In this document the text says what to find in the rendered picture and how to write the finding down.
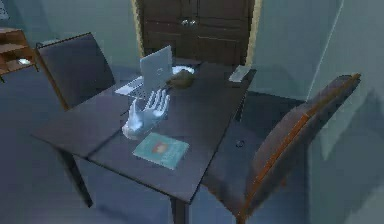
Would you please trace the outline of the brown bread loaf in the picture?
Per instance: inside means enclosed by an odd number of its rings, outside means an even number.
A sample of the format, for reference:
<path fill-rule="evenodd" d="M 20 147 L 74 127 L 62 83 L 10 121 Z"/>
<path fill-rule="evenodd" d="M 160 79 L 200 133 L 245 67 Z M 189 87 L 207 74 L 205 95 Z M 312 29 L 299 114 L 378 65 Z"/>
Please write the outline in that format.
<path fill-rule="evenodd" d="M 181 70 L 180 72 L 173 75 L 166 81 L 166 84 L 172 88 L 176 89 L 186 89 L 189 88 L 195 80 L 195 76 L 187 71 Z"/>

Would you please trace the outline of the teal book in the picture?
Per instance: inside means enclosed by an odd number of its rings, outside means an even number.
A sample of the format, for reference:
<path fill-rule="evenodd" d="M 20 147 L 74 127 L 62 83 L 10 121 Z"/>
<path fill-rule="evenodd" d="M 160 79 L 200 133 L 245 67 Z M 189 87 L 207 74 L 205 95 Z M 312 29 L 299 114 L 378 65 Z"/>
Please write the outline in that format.
<path fill-rule="evenodd" d="M 151 132 L 136 147 L 133 154 L 154 164 L 174 170 L 188 151 L 189 144 Z"/>

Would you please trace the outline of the dark chair with wooden frame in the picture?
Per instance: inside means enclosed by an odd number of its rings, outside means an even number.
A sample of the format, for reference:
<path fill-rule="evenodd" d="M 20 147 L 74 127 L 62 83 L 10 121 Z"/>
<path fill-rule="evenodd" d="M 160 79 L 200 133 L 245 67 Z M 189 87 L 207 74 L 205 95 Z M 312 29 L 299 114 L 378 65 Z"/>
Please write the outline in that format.
<path fill-rule="evenodd" d="M 232 123 L 202 184 L 236 218 L 246 220 L 288 176 L 299 157 L 361 81 L 340 75 L 314 97 L 293 107 L 268 135 Z"/>
<path fill-rule="evenodd" d="M 64 110 L 115 84 L 112 70 L 91 32 L 44 45 L 35 52 Z"/>

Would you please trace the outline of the brown wooden shelf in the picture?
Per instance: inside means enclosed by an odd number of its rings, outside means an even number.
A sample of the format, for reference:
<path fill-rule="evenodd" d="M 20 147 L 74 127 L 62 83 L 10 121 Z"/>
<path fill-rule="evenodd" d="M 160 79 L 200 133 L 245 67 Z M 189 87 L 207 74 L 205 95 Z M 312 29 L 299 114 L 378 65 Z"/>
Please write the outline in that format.
<path fill-rule="evenodd" d="M 34 50 L 23 30 L 0 27 L 0 81 L 4 82 L 3 75 L 28 67 L 38 70 Z"/>

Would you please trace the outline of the dark brown double door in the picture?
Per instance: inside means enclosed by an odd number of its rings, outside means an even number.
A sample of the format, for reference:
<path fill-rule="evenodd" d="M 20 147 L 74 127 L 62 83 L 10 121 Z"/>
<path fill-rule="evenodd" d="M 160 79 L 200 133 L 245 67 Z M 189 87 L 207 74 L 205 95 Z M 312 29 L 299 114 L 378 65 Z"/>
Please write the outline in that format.
<path fill-rule="evenodd" d="M 177 58 L 243 64 L 255 1 L 138 0 L 144 53 L 170 45 Z M 183 26 L 184 19 L 197 24 Z"/>

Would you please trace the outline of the dark wooden table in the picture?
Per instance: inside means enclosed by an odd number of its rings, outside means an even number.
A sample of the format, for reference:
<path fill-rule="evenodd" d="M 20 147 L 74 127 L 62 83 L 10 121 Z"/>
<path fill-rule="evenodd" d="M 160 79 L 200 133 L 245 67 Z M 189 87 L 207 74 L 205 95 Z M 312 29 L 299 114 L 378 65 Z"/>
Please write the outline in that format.
<path fill-rule="evenodd" d="M 228 125 L 241 112 L 253 78 L 248 73 L 242 82 L 230 82 L 233 71 L 231 66 L 204 62 L 189 88 L 169 91 L 168 115 L 153 131 L 189 144 L 173 170 L 133 155 L 141 140 L 129 140 L 121 131 L 133 99 L 117 94 L 116 86 L 44 124 L 33 136 L 57 150 L 87 206 L 93 201 L 74 160 L 76 156 L 167 195 L 173 224 L 188 224 L 188 207 Z"/>

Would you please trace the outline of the white hand sculpture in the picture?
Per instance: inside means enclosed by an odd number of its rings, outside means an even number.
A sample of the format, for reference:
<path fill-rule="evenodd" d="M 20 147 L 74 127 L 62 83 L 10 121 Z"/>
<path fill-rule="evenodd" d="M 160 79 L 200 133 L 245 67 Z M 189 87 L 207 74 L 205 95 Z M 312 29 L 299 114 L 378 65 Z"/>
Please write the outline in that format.
<path fill-rule="evenodd" d="M 122 133 L 128 139 L 137 139 L 163 120 L 168 112 L 170 96 L 166 89 L 152 91 L 143 109 L 138 107 L 134 99 L 129 108 L 129 116 L 122 127 Z"/>

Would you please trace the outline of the silver laptop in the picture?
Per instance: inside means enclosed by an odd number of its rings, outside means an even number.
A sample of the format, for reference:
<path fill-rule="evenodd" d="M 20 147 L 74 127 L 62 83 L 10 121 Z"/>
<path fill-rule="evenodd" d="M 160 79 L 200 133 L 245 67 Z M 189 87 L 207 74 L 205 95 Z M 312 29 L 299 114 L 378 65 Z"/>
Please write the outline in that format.
<path fill-rule="evenodd" d="M 172 76 L 172 50 L 168 45 L 140 60 L 141 75 L 116 90 L 117 94 L 147 98 Z"/>

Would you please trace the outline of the white plate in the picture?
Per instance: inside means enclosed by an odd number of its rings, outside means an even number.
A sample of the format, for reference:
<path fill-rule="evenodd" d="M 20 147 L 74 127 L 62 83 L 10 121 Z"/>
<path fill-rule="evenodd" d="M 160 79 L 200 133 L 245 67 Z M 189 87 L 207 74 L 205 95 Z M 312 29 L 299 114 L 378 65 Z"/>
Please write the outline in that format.
<path fill-rule="evenodd" d="M 195 74 L 195 69 L 189 66 L 182 66 L 182 65 L 177 65 L 172 67 L 172 72 L 174 75 L 181 71 L 188 71 L 191 74 Z"/>

